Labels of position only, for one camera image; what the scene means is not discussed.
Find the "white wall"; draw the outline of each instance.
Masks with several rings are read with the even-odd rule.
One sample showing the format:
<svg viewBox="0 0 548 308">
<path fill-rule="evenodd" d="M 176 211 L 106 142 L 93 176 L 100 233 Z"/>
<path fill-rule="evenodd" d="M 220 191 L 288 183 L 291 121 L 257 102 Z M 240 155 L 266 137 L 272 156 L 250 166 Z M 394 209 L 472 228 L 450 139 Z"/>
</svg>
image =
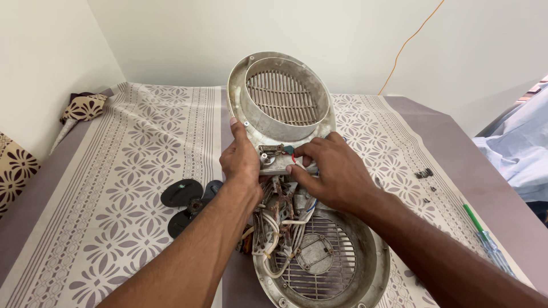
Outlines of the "white wall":
<svg viewBox="0 0 548 308">
<path fill-rule="evenodd" d="M 46 159 L 70 93 L 125 81 L 85 0 L 0 3 L 0 131 Z"/>
<path fill-rule="evenodd" d="M 261 50 L 307 63 L 332 93 L 376 94 L 439 0 L 88 0 L 128 81 L 225 84 Z M 472 136 L 548 72 L 547 1 L 447 0 L 383 94 L 448 113 Z"/>
</svg>

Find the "green screwdriver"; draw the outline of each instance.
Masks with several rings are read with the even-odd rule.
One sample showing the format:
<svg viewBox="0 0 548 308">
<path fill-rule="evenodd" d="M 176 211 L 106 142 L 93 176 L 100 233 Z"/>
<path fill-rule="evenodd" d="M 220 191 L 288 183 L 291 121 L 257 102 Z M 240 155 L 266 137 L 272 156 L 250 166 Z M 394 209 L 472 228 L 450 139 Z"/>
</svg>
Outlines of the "green screwdriver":
<svg viewBox="0 0 548 308">
<path fill-rule="evenodd" d="M 478 232 L 476 233 L 476 235 L 479 238 L 479 240 L 482 242 L 485 249 L 487 250 L 487 253 L 489 254 L 491 259 L 493 260 L 493 263 L 498 268 L 500 268 L 501 270 L 506 272 L 508 275 L 510 275 L 510 276 L 514 277 L 515 279 L 517 279 L 516 274 L 514 274 L 514 272 L 510 268 L 510 265 L 508 265 L 508 262 L 506 262 L 506 258 L 504 258 L 503 253 L 497 247 L 497 245 L 495 244 L 493 239 L 489 236 L 489 232 L 485 231 L 482 228 L 482 226 L 480 225 L 480 222 L 476 219 L 476 216 L 474 216 L 474 213 L 472 213 L 472 210 L 470 209 L 468 204 L 466 204 L 464 202 L 462 197 L 459 196 L 459 198 L 460 198 L 460 201 L 463 203 L 463 207 L 466 210 L 466 212 L 468 213 L 468 216 L 470 216 L 470 219 L 472 219 L 472 222 L 474 223 L 474 225 L 478 229 Z"/>
</svg>

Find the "grille slat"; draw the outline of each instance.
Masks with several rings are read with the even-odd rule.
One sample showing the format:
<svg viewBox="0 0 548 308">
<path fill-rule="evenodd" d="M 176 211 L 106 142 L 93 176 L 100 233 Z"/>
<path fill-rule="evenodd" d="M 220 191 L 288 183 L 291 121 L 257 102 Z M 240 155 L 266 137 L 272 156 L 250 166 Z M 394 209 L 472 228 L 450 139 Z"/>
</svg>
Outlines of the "grille slat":
<svg viewBox="0 0 548 308">
<path fill-rule="evenodd" d="M 289 74 L 277 70 L 258 72 L 246 85 L 251 99 L 269 117 L 295 126 L 317 122 L 317 105 L 310 91 Z"/>
<path fill-rule="evenodd" d="M 313 300 L 327 300 L 341 294 L 352 282 L 356 272 L 356 256 L 348 235 L 329 219 L 313 216 L 306 224 L 305 234 L 324 235 L 333 246 L 334 261 L 331 268 L 321 274 L 305 271 L 292 259 L 282 274 L 283 280 L 295 292 Z M 284 265 L 285 257 L 276 254 L 275 267 Z"/>
</svg>

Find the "patterned bed sheet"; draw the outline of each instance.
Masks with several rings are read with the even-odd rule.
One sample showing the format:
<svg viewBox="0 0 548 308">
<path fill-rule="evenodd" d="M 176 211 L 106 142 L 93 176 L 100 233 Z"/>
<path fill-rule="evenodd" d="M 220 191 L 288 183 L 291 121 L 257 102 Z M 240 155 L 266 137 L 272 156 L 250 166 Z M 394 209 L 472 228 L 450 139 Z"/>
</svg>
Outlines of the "patterned bed sheet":
<svg viewBox="0 0 548 308">
<path fill-rule="evenodd" d="M 89 125 L 2 284 L 0 307 L 94 307 L 172 241 L 167 222 L 178 210 L 161 204 L 163 190 L 182 178 L 222 179 L 218 158 L 230 141 L 221 87 L 123 83 L 111 90 L 104 114 Z M 333 100 L 338 131 L 383 187 L 487 258 L 460 192 L 384 98 L 340 94 Z M 434 176 L 418 180 L 413 173 L 427 167 Z M 220 306 L 219 290 L 217 296 Z M 378 307 L 435 305 L 391 252 L 389 286 Z"/>
</svg>

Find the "patterned pillow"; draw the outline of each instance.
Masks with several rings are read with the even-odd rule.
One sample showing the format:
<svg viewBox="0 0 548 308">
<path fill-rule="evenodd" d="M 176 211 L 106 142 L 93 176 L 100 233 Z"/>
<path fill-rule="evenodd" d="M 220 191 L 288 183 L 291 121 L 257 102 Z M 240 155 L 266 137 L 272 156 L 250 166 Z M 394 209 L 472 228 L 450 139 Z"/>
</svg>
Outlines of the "patterned pillow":
<svg viewBox="0 0 548 308">
<path fill-rule="evenodd" d="M 0 219 L 38 169 L 34 156 L 0 133 Z"/>
<path fill-rule="evenodd" d="M 103 104 L 108 97 L 103 94 L 84 92 L 72 93 L 63 116 L 59 119 L 63 125 L 67 119 L 89 121 L 102 114 Z"/>
</svg>

